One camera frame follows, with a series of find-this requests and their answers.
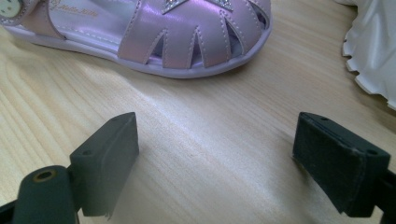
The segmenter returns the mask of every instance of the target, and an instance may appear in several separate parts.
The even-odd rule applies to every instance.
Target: sandal
[[[0,0],[17,38],[177,78],[249,61],[271,33],[270,11],[270,0]]]

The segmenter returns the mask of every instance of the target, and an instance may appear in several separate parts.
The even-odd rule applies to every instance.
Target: light wood surface
[[[356,8],[273,0],[273,13],[253,61],[191,80],[35,46],[0,28],[0,204],[30,172],[67,166],[107,120],[134,111],[141,154],[117,209],[128,223],[378,223],[378,209],[339,215],[291,158],[301,111],[396,155],[396,112],[358,87],[341,56]]]

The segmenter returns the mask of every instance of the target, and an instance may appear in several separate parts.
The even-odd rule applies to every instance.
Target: black clamp
[[[71,165],[49,166],[26,176],[18,199],[0,207],[0,224],[76,224],[110,217],[139,154],[136,117],[108,121],[71,155]]]
[[[301,113],[293,157],[326,192],[338,212],[370,217],[375,206],[381,223],[396,223],[396,175],[390,155],[322,116]]]

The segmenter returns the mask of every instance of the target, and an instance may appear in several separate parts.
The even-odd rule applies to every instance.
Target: shoe
[[[272,30],[270,0],[0,0],[18,38],[163,77],[206,77],[249,61]]]
[[[370,94],[381,94],[396,110],[396,1],[336,0],[358,7],[358,17],[346,34],[346,67],[357,71],[358,84]]]

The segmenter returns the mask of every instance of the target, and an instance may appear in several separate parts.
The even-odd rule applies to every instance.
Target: black rubber pad
[[[375,183],[390,155],[332,120],[301,113],[293,157],[312,175],[340,213],[370,217]]]
[[[138,155],[134,113],[109,120],[70,155],[75,204],[84,216],[111,216]]]

